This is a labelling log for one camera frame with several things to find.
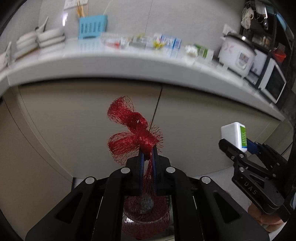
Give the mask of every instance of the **white countertop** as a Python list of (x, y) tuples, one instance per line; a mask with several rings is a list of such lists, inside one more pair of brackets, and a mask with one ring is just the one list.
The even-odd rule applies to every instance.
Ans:
[(178, 85), (223, 96), (265, 112), (284, 116), (246, 80), (217, 63), (193, 61), (180, 50), (176, 56), (134, 47), (115, 49), (100, 39), (69, 39), (17, 60), (0, 73), (0, 95), (11, 87), (41, 80), (117, 77)]

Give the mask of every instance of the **red mesh net bag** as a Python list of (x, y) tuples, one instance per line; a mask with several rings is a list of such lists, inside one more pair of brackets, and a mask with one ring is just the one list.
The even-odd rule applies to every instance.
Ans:
[(153, 189), (152, 149), (161, 147), (162, 135), (158, 128), (149, 127), (147, 120), (134, 111), (127, 96), (116, 99), (109, 107), (111, 121), (126, 126), (130, 132), (110, 137), (108, 146), (114, 160), (125, 165), (126, 160), (137, 155), (139, 148), (150, 157), (145, 170), (143, 191), (139, 197), (126, 196), (123, 206), (122, 230), (138, 239), (150, 238), (165, 231), (170, 222), (167, 198), (156, 196)]

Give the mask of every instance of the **finger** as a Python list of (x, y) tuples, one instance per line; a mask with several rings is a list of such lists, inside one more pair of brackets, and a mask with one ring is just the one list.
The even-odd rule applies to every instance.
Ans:
[(266, 228), (266, 231), (270, 232), (270, 233), (274, 232), (274, 231), (278, 230), (282, 225), (283, 225), (282, 223), (281, 224), (271, 224)]
[(282, 224), (283, 221), (279, 217), (278, 214), (273, 213), (273, 214), (263, 214), (261, 216), (260, 222), (264, 224)]
[(257, 220), (261, 220), (262, 212), (253, 203), (248, 208), (248, 214)]

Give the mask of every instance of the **pot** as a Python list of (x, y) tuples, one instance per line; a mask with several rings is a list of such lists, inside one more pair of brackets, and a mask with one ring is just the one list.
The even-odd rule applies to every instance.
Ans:
[(255, 59), (252, 42), (239, 34), (228, 33), (219, 53), (219, 62), (246, 77)]

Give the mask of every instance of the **green label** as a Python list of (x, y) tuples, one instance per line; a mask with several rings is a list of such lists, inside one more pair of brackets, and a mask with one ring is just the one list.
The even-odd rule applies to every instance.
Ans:
[(199, 56), (202, 56), (203, 58), (207, 57), (207, 51), (208, 51), (207, 48), (200, 46), (198, 44), (195, 44), (194, 46), (197, 48), (197, 52)]
[(240, 126), (240, 130), (241, 130), (242, 148), (247, 148), (246, 128), (243, 126)]

